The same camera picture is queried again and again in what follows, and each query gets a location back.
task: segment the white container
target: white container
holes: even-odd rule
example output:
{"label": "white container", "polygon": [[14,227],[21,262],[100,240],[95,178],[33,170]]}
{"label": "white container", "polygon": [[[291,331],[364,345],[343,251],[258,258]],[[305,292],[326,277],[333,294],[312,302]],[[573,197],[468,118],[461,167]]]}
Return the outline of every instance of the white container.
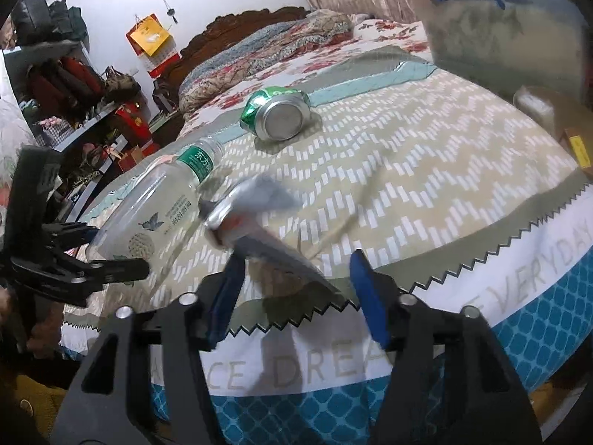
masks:
{"label": "white container", "polygon": [[588,25],[569,0],[412,0],[435,65],[506,100],[522,85],[582,102]]}
{"label": "white container", "polygon": [[222,145],[206,137],[174,161],[157,165],[109,216],[87,247],[87,259],[166,260],[161,251],[198,215],[198,187],[223,155]]}

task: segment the yellow label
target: yellow label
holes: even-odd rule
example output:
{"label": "yellow label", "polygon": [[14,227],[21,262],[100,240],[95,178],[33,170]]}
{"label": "yellow label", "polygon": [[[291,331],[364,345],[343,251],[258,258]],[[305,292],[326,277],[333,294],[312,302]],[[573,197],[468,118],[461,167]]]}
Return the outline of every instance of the yellow label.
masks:
{"label": "yellow label", "polygon": [[583,142],[583,139],[581,139],[579,135],[571,137],[570,145],[574,151],[574,155],[576,155],[576,160],[579,161],[581,168],[587,169],[591,167],[591,161],[589,160],[589,155],[587,154],[587,149],[585,149],[585,143]]}

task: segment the green bottle label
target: green bottle label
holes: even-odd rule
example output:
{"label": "green bottle label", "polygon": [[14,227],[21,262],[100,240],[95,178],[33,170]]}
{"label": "green bottle label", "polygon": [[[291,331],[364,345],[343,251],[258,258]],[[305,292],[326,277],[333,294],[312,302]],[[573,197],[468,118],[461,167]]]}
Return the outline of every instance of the green bottle label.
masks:
{"label": "green bottle label", "polygon": [[239,119],[240,127],[257,136],[256,114],[260,107],[268,103],[268,100],[274,96],[297,92],[298,90],[286,87],[265,87],[253,92],[241,113],[241,118]]}
{"label": "green bottle label", "polygon": [[198,180],[202,182],[210,172],[214,169],[214,163],[210,156],[200,147],[192,145],[188,150],[183,152],[178,158],[178,161],[182,161],[187,164],[194,174],[198,177]]}

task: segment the plastic storage bin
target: plastic storage bin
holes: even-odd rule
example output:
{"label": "plastic storage bin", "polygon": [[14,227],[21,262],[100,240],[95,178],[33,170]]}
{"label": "plastic storage bin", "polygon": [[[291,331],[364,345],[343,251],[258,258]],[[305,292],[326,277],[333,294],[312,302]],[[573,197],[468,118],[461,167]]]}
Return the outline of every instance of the plastic storage bin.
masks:
{"label": "plastic storage bin", "polygon": [[435,65],[512,100],[521,85],[583,101],[588,25],[569,0],[412,0]]}

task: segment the brown handbag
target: brown handbag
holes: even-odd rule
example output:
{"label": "brown handbag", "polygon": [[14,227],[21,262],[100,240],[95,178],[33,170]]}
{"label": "brown handbag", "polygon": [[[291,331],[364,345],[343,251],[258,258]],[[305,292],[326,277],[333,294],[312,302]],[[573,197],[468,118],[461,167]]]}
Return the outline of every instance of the brown handbag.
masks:
{"label": "brown handbag", "polygon": [[125,102],[140,91],[140,84],[134,77],[118,72],[113,67],[105,69],[105,98],[111,102]]}

